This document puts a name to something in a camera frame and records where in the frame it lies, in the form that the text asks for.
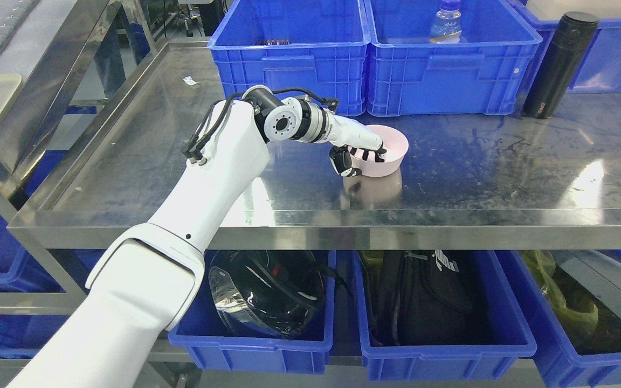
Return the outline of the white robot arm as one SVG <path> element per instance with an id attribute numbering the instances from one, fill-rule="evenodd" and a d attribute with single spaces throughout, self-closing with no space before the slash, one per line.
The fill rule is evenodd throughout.
<path id="1" fill-rule="evenodd" d="M 266 140 L 347 140 L 326 109 L 301 134 L 295 99 L 262 129 L 246 101 L 214 104 L 187 145 L 183 175 L 157 211 L 111 243 L 86 281 L 88 296 L 9 387 L 131 387 L 160 333 L 187 312 L 204 279 L 204 253 L 227 212 L 270 160 Z"/>

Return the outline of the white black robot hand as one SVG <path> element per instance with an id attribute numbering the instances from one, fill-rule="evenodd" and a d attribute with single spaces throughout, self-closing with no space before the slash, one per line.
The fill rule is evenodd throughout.
<path id="1" fill-rule="evenodd" d="M 359 169 L 352 166 L 348 147 L 384 153 L 383 140 L 367 126 L 347 117 L 335 116 L 331 122 L 327 141 L 332 144 L 329 158 L 335 172 L 342 177 L 361 175 Z"/>

